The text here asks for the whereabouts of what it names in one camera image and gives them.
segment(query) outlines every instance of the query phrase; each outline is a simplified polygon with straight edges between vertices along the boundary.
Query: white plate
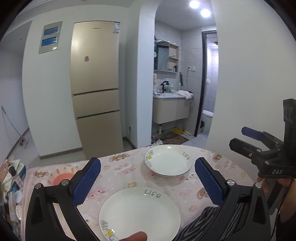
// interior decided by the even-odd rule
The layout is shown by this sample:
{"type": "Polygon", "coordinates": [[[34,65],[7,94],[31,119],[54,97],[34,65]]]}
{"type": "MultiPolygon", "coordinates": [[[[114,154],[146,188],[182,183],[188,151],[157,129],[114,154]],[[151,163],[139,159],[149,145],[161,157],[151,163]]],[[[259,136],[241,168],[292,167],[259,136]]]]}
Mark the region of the white plate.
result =
{"type": "Polygon", "coordinates": [[[178,176],[192,166],[189,154],[175,145],[161,145],[150,149],[144,157],[146,166],[162,176],[178,176]]]}
{"type": "Polygon", "coordinates": [[[143,231],[147,241],[172,241],[181,216],[174,201],[161,191],[146,187],[123,189],[103,204],[100,228],[108,241],[117,241],[143,231]]]}

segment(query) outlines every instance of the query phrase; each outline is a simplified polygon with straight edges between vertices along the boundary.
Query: hand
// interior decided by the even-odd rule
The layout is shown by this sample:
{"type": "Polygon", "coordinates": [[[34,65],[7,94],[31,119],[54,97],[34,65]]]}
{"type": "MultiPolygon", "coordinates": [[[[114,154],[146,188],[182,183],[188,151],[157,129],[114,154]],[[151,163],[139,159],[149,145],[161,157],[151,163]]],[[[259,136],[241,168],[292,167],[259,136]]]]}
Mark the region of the hand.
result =
{"type": "MultiPolygon", "coordinates": [[[[258,182],[262,182],[262,188],[265,196],[268,193],[269,186],[267,180],[263,178],[257,178],[258,182]]],[[[280,178],[278,179],[279,184],[288,187],[291,182],[291,178],[280,178]]],[[[296,213],[296,181],[293,180],[293,183],[290,187],[290,190],[281,206],[281,223],[287,222],[294,214],[296,213]]]]}
{"type": "Polygon", "coordinates": [[[144,232],[137,232],[128,238],[121,239],[120,241],[147,241],[147,234],[144,232]]]}

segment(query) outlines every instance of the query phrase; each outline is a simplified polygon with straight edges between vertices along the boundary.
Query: baseboard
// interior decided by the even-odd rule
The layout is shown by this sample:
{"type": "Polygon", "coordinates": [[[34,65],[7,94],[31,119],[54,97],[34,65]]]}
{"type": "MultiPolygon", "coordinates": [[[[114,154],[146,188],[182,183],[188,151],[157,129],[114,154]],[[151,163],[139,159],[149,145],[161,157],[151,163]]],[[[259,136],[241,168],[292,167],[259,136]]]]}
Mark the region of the baseboard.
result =
{"type": "Polygon", "coordinates": [[[133,149],[137,149],[137,148],[135,147],[135,145],[129,140],[129,138],[127,138],[127,137],[123,137],[122,139],[125,140],[125,141],[127,141],[127,142],[131,145],[131,147],[132,147],[133,149]]]}
{"type": "Polygon", "coordinates": [[[83,148],[79,147],[79,148],[75,148],[75,149],[71,149],[71,150],[52,153],[52,154],[48,154],[48,155],[44,155],[44,156],[39,156],[39,158],[40,158],[40,160],[42,160],[42,159],[52,158],[52,157],[56,157],[56,156],[62,156],[62,155],[66,155],[66,154],[70,154],[70,153],[74,153],[74,152],[78,152],[78,151],[83,151],[83,148]]]}
{"type": "Polygon", "coordinates": [[[10,155],[12,154],[12,152],[15,150],[16,146],[18,145],[20,139],[29,131],[29,128],[25,130],[25,132],[19,137],[19,139],[17,140],[17,142],[14,144],[14,146],[11,148],[10,152],[8,153],[6,159],[8,159],[10,157],[10,155]]]}

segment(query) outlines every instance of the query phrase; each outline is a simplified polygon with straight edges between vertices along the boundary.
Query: gold refrigerator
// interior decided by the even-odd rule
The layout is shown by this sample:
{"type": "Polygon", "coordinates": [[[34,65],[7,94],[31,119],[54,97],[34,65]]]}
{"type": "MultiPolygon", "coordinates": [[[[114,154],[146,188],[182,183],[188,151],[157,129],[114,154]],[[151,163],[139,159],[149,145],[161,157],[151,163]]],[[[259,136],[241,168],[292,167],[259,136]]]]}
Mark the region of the gold refrigerator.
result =
{"type": "Polygon", "coordinates": [[[74,24],[71,91],[87,159],[123,152],[118,86],[119,31],[119,22],[74,24]]]}

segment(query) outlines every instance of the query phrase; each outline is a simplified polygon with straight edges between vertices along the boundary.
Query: refrigerator drawer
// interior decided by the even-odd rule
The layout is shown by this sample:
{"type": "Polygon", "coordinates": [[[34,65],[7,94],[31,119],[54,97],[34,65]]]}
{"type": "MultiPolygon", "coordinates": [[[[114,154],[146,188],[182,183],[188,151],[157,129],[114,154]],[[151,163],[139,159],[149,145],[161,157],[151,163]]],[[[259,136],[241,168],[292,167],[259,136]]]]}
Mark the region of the refrigerator drawer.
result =
{"type": "Polygon", "coordinates": [[[119,90],[102,91],[72,97],[75,117],[119,110],[119,90]]]}
{"type": "Polygon", "coordinates": [[[87,159],[123,152],[120,111],[76,120],[87,159]]]}

